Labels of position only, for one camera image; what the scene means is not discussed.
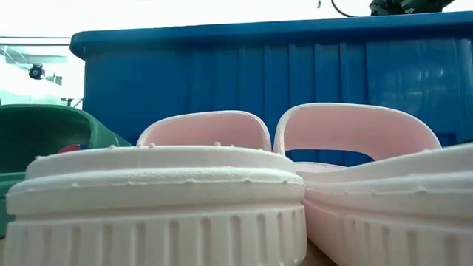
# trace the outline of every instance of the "red object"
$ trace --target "red object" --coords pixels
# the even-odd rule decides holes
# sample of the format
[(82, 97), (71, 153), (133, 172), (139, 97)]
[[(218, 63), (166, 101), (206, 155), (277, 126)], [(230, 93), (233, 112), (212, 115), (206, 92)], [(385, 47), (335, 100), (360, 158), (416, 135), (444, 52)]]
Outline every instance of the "red object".
[(81, 149), (81, 147), (79, 145), (71, 145), (71, 146), (67, 146), (67, 147), (64, 147), (64, 148), (60, 149), (58, 151), (58, 153), (69, 152), (69, 151), (78, 151), (79, 149)]

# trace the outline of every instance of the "ridged sole edge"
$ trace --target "ridged sole edge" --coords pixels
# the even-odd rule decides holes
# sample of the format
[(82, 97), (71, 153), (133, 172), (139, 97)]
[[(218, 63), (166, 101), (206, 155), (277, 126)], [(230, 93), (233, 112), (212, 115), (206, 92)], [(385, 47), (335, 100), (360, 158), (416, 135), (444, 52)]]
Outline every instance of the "ridged sole edge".
[(471, 266), (473, 222), (306, 208), (307, 235), (340, 266)]
[(307, 250), (298, 203), (80, 215), (10, 223), (4, 265), (289, 266)]

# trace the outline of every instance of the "blue container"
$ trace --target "blue container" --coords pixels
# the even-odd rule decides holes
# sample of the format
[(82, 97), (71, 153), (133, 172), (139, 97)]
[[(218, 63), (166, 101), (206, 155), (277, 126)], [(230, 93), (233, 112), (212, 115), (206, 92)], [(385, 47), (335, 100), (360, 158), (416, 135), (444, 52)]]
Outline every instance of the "blue container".
[(172, 115), (240, 109), (273, 134), (292, 106), (342, 102), (408, 112), (451, 145), (473, 138), (472, 39), (462, 12), (85, 32), (70, 48), (86, 62), (84, 110), (131, 142)]

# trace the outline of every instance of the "pink slipper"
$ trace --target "pink slipper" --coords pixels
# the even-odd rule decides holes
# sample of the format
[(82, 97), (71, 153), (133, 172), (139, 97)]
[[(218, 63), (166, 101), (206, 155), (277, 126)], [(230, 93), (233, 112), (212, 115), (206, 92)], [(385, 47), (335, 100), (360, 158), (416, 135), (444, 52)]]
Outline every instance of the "pink slipper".
[(247, 112), (158, 121), (133, 148), (39, 158), (8, 193), (5, 266), (298, 265), (303, 179)]
[(441, 149), (419, 119), (394, 109), (310, 103), (287, 111), (273, 150), (357, 151), (375, 162), (296, 163), (307, 235), (345, 265), (473, 262), (473, 145)]

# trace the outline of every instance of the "camera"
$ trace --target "camera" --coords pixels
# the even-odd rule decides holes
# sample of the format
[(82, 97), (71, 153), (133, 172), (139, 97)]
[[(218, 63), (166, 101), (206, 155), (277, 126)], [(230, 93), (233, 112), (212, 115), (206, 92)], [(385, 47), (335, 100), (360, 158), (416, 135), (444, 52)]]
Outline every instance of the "camera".
[(45, 76), (45, 71), (43, 69), (43, 64), (33, 64), (33, 67), (30, 69), (30, 78), (34, 80), (42, 80)]

